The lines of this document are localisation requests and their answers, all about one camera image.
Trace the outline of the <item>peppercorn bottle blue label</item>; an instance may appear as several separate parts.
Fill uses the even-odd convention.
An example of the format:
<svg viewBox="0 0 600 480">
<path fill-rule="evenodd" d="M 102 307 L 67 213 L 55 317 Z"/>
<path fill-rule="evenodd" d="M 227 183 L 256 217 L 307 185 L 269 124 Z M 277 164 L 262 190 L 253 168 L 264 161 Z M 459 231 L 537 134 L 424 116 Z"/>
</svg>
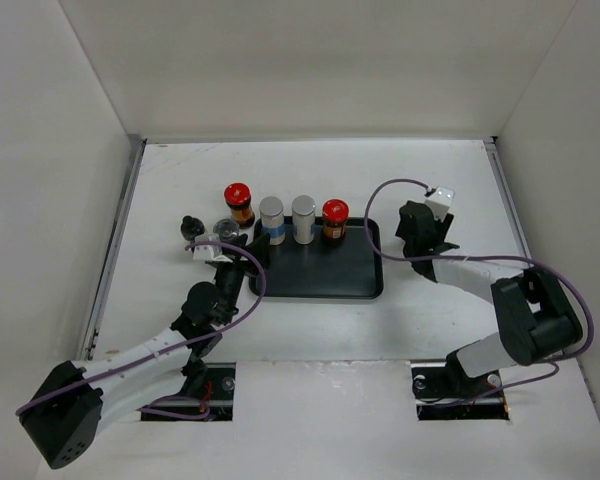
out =
<svg viewBox="0 0 600 480">
<path fill-rule="evenodd" d="M 284 206 L 275 196 L 263 198 L 259 204 L 261 229 L 270 237 L 270 244 L 278 246 L 285 240 Z"/>
</svg>

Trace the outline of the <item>orange sauce jar red lid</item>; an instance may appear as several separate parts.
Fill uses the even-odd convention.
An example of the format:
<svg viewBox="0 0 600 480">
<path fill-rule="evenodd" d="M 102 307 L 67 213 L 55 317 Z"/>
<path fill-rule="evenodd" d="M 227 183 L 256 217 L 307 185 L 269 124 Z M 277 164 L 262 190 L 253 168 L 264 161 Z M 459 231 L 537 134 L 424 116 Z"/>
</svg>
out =
<svg viewBox="0 0 600 480">
<path fill-rule="evenodd" d="M 340 243 L 346 234 L 349 206 L 341 199 L 329 199 L 322 208 L 322 236 L 332 244 Z"/>
</svg>

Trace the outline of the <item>peppercorn bottle silver cap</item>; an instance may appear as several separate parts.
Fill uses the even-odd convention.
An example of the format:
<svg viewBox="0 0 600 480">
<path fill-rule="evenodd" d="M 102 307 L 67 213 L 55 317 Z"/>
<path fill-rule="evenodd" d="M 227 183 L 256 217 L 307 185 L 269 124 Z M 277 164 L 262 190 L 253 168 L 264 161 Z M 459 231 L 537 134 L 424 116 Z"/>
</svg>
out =
<svg viewBox="0 0 600 480">
<path fill-rule="evenodd" d="M 297 196 L 291 205 L 293 236 L 300 245 L 308 245 L 314 239 L 315 201 L 308 195 Z"/>
</svg>

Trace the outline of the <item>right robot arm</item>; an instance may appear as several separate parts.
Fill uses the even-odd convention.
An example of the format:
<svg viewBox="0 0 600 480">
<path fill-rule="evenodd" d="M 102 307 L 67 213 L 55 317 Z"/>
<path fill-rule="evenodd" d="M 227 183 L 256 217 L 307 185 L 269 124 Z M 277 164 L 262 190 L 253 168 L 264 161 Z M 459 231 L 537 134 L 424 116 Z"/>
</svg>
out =
<svg viewBox="0 0 600 480">
<path fill-rule="evenodd" d="M 537 266 L 469 261 L 446 241 L 453 216 L 434 209 L 414 201 L 399 209 L 396 236 L 404 241 L 403 255 L 424 278 L 490 303 L 497 332 L 449 353 L 444 369 L 427 380 L 430 386 L 467 395 L 496 370 L 529 366 L 582 339 L 580 320 L 554 274 Z"/>
</svg>

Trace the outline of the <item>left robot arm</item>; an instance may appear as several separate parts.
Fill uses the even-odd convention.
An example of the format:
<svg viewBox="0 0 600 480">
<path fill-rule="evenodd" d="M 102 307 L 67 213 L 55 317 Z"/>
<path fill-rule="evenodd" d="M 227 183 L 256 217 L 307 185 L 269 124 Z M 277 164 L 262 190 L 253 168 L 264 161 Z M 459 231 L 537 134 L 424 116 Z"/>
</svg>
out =
<svg viewBox="0 0 600 480">
<path fill-rule="evenodd" d="M 149 340 L 105 360 L 55 366 L 16 415 L 47 465 L 61 469 L 86 452 L 117 419 L 177 394 L 194 398 L 204 387 L 204 357 L 223 333 L 246 319 L 237 307 L 247 276 L 266 279 L 270 237 L 240 235 L 229 243 L 200 235 L 194 258 L 212 266 L 212 281 L 189 290 L 180 314 Z"/>
</svg>

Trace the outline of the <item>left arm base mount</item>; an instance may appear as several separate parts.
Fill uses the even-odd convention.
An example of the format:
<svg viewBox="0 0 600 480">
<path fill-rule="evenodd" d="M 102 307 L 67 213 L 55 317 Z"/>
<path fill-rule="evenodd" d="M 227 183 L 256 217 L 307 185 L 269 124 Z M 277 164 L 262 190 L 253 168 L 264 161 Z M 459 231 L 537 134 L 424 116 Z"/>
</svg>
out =
<svg viewBox="0 0 600 480">
<path fill-rule="evenodd" d="M 230 422 L 236 391 L 235 363 L 208 363 L 189 375 L 177 394 L 140 411 L 143 422 Z"/>
</svg>

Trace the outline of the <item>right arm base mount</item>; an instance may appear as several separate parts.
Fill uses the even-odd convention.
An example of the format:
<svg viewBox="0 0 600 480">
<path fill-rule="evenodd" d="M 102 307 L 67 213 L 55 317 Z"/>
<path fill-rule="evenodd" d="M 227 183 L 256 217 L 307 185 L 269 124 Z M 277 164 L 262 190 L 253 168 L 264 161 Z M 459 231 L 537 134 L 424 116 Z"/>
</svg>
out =
<svg viewBox="0 0 600 480">
<path fill-rule="evenodd" d="M 444 362 L 413 363 L 412 393 L 420 421 L 509 419 L 498 370 L 476 378 L 457 376 Z"/>
</svg>

